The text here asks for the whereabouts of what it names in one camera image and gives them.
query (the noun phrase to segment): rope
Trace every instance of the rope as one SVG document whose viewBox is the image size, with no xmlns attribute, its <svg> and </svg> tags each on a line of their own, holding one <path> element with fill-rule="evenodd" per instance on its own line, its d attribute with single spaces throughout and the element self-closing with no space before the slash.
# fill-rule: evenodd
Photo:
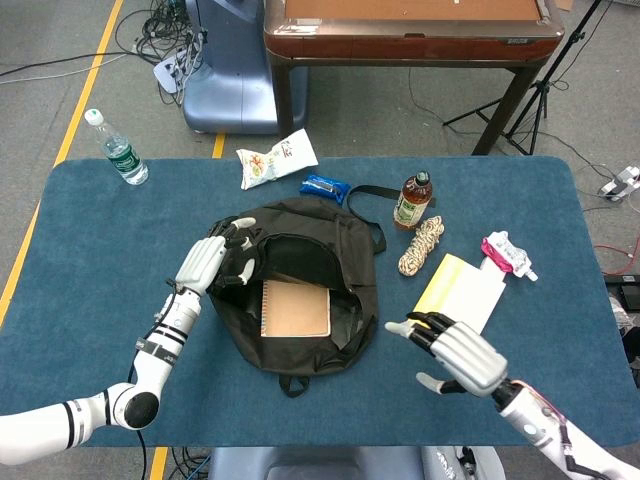
<svg viewBox="0 0 640 480">
<path fill-rule="evenodd" d="M 427 255 L 436 247 L 440 235 L 444 232 L 442 217 L 431 217 L 418 227 L 416 236 L 404 255 L 398 261 L 398 270 L 403 275 L 411 277 L 418 273 L 424 265 Z"/>
</svg>

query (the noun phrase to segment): table leg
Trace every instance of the table leg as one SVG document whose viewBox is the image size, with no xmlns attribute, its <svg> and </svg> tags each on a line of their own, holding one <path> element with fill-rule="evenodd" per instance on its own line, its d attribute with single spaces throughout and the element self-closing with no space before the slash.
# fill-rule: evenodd
<svg viewBox="0 0 640 480">
<path fill-rule="evenodd" d="M 271 65 L 273 96 L 276 102 L 280 138 L 288 137 L 293 133 L 293 103 L 289 72 L 288 65 Z"/>
<path fill-rule="evenodd" d="M 504 127 L 507 125 L 513 112 L 518 108 L 522 98 L 538 76 L 541 68 L 542 65 L 533 68 L 523 67 L 518 70 L 509 88 L 507 88 L 504 97 L 502 97 L 498 108 L 491 117 L 491 121 L 484 129 L 480 140 L 478 140 L 476 148 L 473 150 L 473 155 L 488 155 L 489 152 L 491 152 Z"/>
</svg>

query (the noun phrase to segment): yellow floor line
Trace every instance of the yellow floor line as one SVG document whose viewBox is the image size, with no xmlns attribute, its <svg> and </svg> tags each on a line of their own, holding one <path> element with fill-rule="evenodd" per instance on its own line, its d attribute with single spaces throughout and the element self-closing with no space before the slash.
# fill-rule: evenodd
<svg viewBox="0 0 640 480">
<path fill-rule="evenodd" d="M 149 480 L 162 480 L 164 478 L 164 467 L 167 464 L 167 453 L 169 447 L 156 447 L 151 463 L 151 474 Z"/>
<path fill-rule="evenodd" d="M 113 27 L 115 26 L 116 19 L 118 18 L 118 13 L 120 12 L 120 7 L 122 7 L 123 1 L 124 0 L 116 0 L 113 4 L 111 14 L 109 15 L 107 24 L 104 27 L 104 32 L 102 33 L 102 38 L 100 39 L 100 44 L 98 45 L 97 53 L 104 53 L 106 51 L 107 44 L 109 43 L 109 38 L 111 37 L 111 33 L 113 32 Z M 99 67 L 101 63 L 102 56 L 97 56 L 94 57 L 91 66 Z M 71 147 L 71 142 L 73 141 L 73 137 L 75 136 L 76 130 L 78 129 L 78 124 L 80 123 L 80 117 L 82 116 L 84 108 L 87 104 L 87 100 L 89 99 L 89 94 L 91 93 L 91 89 L 93 88 L 93 84 L 96 80 L 96 76 L 98 75 L 98 70 L 99 68 L 89 70 L 87 80 L 84 83 L 84 88 L 82 89 L 82 93 L 80 94 L 80 98 L 78 99 L 78 103 L 76 104 L 76 109 L 74 110 L 73 116 L 71 117 L 71 122 L 69 122 L 69 126 L 67 127 L 67 133 L 65 133 L 64 135 L 62 145 L 60 145 L 60 150 L 58 151 L 58 155 L 56 156 L 56 160 L 53 164 L 54 166 L 62 163 L 67 158 L 69 148 Z M 20 272 L 22 271 L 22 265 L 24 264 L 27 250 L 29 250 L 29 244 L 31 243 L 31 237 L 33 235 L 33 229 L 36 224 L 36 219 L 38 218 L 39 209 L 40 203 L 38 202 L 38 206 L 36 206 L 36 210 L 35 212 L 33 212 L 33 217 L 31 217 L 29 228 L 27 228 L 27 233 L 25 233 L 22 240 L 22 245 L 20 246 L 20 250 L 18 251 L 16 260 L 13 263 L 11 272 L 9 273 L 7 283 L 4 287 L 4 290 L 2 291 L 2 297 L 0 297 L 0 327 L 4 322 L 4 317 L 7 314 L 7 310 L 9 309 L 9 303 L 13 298 L 13 294 L 16 290 L 16 285 L 18 284 L 18 278 L 20 277 Z"/>
<path fill-rule="evenodd" d="M 216 134 L 216 141 L 213 144 L 213 153 L 211 154 L 211 158 L 222 158 L 222 154 L 224 153 L 224 133 Z"/>
</svg>

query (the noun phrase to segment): brown bottle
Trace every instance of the brown bottle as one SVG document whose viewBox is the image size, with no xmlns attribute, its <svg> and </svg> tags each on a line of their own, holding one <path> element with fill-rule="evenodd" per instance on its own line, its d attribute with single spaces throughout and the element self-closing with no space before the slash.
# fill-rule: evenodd
<svg viewBox="0 0 640 480">
<path fill-rule="evenodd" d="M 402 187 L 393 209 L 393 223 L 402 230 L 414 230 L 433 195 L 429 172 L 423 170 L 410 177 Z"/>
</svg>

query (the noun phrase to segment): tripod stand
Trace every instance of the tripod stand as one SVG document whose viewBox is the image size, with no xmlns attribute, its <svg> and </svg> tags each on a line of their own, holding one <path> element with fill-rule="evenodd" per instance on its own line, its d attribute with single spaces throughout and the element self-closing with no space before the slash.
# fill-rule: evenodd
<svg viewBox="0 0 640 480">
<path fill-rule="evenodd" d="M 533 151 L 535 150 L 535 147 L 536 147 L 536 140 L 538 137 L 538 129 L 540 127 L 540 118 L 542 117 L 543 114 L 544 114 L 544 118 L 547 118 L 547 101 L 548 101 L 547 97 L 549 94 L 549 89 L 551 88 L 551 85 L 552 85 L 551 77 L 553 77 L 556 70 L 558 69 L 560 64 L 563 62 L 564 58 L 567 56 L 567 53 L 569 53 L 569 50 L 571 50 L 571 47 L 573 47 L 576 43 L 578 43 L 580 40 L 582 40 L 585 37 L 584 27 L 589 22 L 589 20 L 595 13 L 598 6 L 600 6 L 600 3 L 602 3 L 602 0 L 594 0 L 594 2 L 589 7 L 589 10 L 587 10 L 587 13 L 585 13 L 584 17 L 582 18 L 582 20 L 580 21 L 576 29 L 569 36 L 567 43 L 565 43 L 564 47 L 558 54 L 558 57 L 555 59 L 553 64 L 551 64 L 551 67 L 549 68 L 545 76 L 542 78 L 542 80 L 538 80 L 534 82 L 529 87 L 529 89 L 534 89 L 535 91 L 533 92 L 533 95 L 531 95 L 531 98 L 527 102 L 527 105 L 524 107 L 522 112 L 520 112 L 520 115 L 518 116 L 517 120 L 514 122 L 514 124 L 511 126 L 511 128 L 507 133 L 501 132 L 501 135 L 523 155 L 533 155 Z M 467 113 L 464 113 L 455 118 L 452 118 L 451 120 L 447 120 L 442 124 L 442 126 L 446 127 L 447 125 L 455 123 L 459 120 L 462 120 L 463 118 L 467 118 L 474 114 L 478 115 L 485 122 L 489 122 L 490 120 L 489 117 L 487 117 L 482 111 L 489 107 L 493 107 L 494 105 L 497 105 L 498 103 L 500 103 L 501 100 L 502 98 L 499 98 L 497 100 L 494 100 L 493 102 L 487 103 L 485 105 L 482 105 L 481 107 L 478 107 Z M 513 136 L 516 134 L 517 130 L 522 125 L 524 118 L 529 113 L 529 111 L 533 107 L 536 100 L 538 101 L 538 106 L 536 109 L 535 120 L 533 124 L 533 131 L 532 131 L 533 135 L 531 137 L 531 144 L 529 146 L 529 150 L 527 151 L 513 139 Z"/>
</svg>

